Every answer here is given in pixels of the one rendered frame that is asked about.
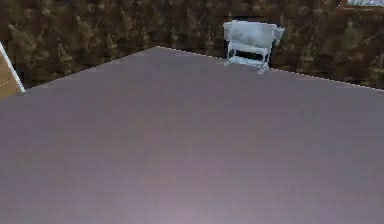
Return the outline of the window with brown frame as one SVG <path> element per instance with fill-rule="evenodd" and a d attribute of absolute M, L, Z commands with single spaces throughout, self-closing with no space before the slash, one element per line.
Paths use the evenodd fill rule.
<path fill-rule="evenodd" d="M 338 8 L 363 11 L 384 10 L 384 0 L 340 0 Z"/>

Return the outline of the brown door with white edge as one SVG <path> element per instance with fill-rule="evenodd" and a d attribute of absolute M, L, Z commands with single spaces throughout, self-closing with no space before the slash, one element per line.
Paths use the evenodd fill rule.
<path fill-rule="evenodd" d="M 0 42 L 0 99 L 25 92 L 25 88 Z"/>

